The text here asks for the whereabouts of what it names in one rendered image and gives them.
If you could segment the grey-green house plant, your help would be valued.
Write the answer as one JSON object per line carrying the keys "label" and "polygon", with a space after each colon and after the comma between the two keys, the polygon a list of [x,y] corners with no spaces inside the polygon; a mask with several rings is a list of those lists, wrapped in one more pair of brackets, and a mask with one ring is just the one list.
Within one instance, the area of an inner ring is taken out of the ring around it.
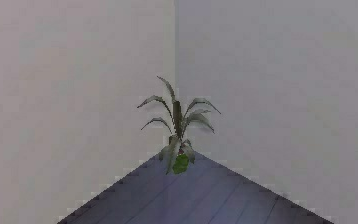
{"label": "grey-green house plant", "polygon": [[142,127],[142,129],[153,122],[160,122],[168,128],[170,132],[169,143],[160,150],[158,153],[158,159],[160,161],[163,161],[164,159],[167,160],[166,174],[175,174],[172,170],[172,167],[178,155],[186,154],[189,159],[189,164],[195,163],[195,150],[193,149],[192,142],[190,139],[185,139],[185,133],[190,124],[193,122],[198,122],[205,125],[212,132],[215,132],[214,127],[211,125],[209,119],[205,116],[205,113],[209,113],[209,110],[197,109],[192,112],[190,112],[190,110],[197,104],[205,104],[210,106],[218,113],[220,113],[220,111],[208,99],[199,97],[194,98],[188,105],[185,113],[182,113],[181,102],[176,98],[174,88],[170,82],[160,76],[158,76],[158,79],[161,80],[166,86],[171,97],[172,107],[168,106],[163,97],[152,95],[146,98],[140,105],[138,105],[138,108],[141,108],[154,101],[161,103],[166,108],[169,117],[171,118],[172,125],[169,125],[168,122],[162,117],[154,117],[149,120]]}

